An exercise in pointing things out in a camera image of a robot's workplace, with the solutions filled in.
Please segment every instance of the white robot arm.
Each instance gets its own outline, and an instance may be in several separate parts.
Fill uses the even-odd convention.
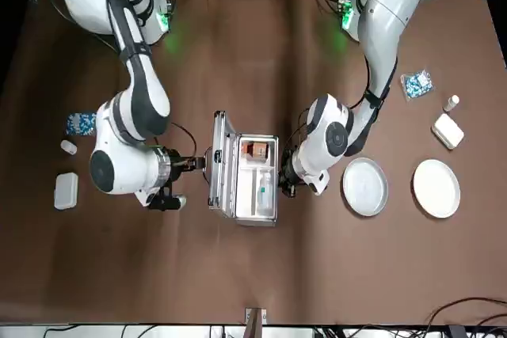
[[[175,150],[144,144],[166,130],[170,114],[169,99],[154,72],[148,46],[168,30],[167,1],[65,2],[71,16],[83,28],[115,36],[120,59],[131,79],[126,90],[105,102],[97,112],[97,141],[90,159],[93,182],[108,194],[135,193],[143,206],[161,196],[162,200],[156,203],[159,208],[183,207],[183,197],[170,194],[168,198],[160,189],[182,171],[190,170],[189,163]],[[171,170],[175,161],[183,161],[176,172]]]
[[[353,0],[349,34],[359,40],[366,58],[368,85],[352,111],[329,94],[312,104],[307,137],[295,151],[282,153],[280,186],[293,197],[301,180],[316,195],[327,187],[327,169],[342,156],[359,153],[386,99],[398,62],[398,43],[420,0]]]

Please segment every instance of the table surface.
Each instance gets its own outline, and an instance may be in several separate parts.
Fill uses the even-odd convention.
[[[173,33],[153,50],[172,121],[195,135],[199,152],[211,145],[217,109],[237,131],[284,142],[316,97],[352,104],[366,83],[360,48],[314,0],[177,0]],[[399,76],[420,69],[436,91],[407,102]],[[183,211],[148,211],[134,196],[94,188],[93,138],[73,139],[75,156],[61,151],[67,115],[96,110],[129,79],[108,48],[40,0],[27,10],[0,108],[0,316],[221,324],[259,306],[274,324],[419,324],[457,298],[506,296],[506,79],[486,2],[423,2],[361,153],[387,176],[385,210],[374,218],[348,210],[344,158],[321,196],[280,194],[275,228],[242,227],[208,210],[199,173],[176,183],[188,197]],[[430,126],[454,93],[465,138],[450,152]],[[192,149],[173,127],[159,140]],[[459,179],[461,204],[447,220],[429,218],[412,195],[426,158]],[[78,206],[56,211],[55,177],[68,171],[79,175]],[[502,311],[470,302],[436,322]]]

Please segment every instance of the small white bottle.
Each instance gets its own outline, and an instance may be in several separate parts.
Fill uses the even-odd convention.
[[[444,111],[450,112],[458,103],[459,97],[457,95],[453,95],[448,99],[447,104],[444,106]]]
[[[257,193],[257,203],[259,209],[273,208],[273,184],[271,183],[271,173],[266,172],[262,175]]]
[[[68,154],[76,154],[78,152],[78,148],[68,140],[62,140],[60,147]]]

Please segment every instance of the case lid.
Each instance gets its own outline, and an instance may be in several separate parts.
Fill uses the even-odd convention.
[[[237,165],[236,144],[236,131],[225,111],[215,112],[208,205],[227,217],[234,216],[232,193],[236,175],[234,167]]]

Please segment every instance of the white plate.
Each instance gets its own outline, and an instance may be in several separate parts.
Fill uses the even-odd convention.
[[[442,161],[425,160],[414,173],[417,201],[436,218],[447,218],[458,210],[461,191],[458,179]]]
[[[386,206],[387,179],[376,162],[369,158],[357,158],[345,169],[343,192],[356,213],[372,217]]]

